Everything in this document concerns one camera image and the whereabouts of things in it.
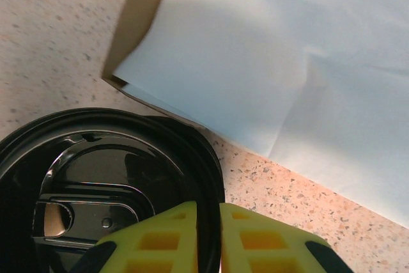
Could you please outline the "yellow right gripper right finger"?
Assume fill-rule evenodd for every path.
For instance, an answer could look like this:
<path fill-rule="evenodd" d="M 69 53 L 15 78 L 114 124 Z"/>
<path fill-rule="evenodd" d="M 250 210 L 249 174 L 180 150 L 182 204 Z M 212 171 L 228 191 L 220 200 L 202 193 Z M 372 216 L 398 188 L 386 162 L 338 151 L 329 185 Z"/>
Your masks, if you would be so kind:
<path fill-rule="evenodd" d="M 230 203 L 220 204 L 222 272 L 351 272 L 323 238 Z"/>

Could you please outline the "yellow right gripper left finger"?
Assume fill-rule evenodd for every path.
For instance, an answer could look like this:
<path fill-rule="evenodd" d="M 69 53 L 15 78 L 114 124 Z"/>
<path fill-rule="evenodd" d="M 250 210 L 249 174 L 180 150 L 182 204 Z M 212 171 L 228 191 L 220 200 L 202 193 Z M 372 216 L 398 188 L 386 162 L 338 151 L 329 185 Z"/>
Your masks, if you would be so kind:
<path fill-rule="evenodd" d="M 72 272 L 197 271 L 194 201 L 105 236 L 72 267 Z"/>

